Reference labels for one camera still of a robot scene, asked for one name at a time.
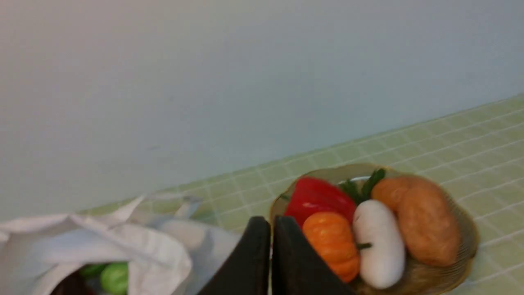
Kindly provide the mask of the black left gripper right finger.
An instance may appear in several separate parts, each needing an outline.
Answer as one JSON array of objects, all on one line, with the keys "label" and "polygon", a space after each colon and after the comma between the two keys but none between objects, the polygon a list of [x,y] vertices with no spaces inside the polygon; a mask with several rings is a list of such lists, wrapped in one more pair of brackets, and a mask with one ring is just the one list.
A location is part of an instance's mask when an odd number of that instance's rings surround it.
[{"label": "black left gripper right finger", "polygon": [[273,221],[273,295],[354,295],[307,241],[295,219]]}]

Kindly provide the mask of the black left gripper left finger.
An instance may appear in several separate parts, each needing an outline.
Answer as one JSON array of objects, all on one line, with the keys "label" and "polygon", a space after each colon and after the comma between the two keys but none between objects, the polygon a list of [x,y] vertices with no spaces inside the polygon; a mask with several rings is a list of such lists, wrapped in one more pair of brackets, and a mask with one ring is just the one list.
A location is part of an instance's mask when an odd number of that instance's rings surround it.
[{"label": "black left gripper left finger", "polygon": [[199,295],[267,295],[271,228],[262,216],[249,219],[234,250]]}]

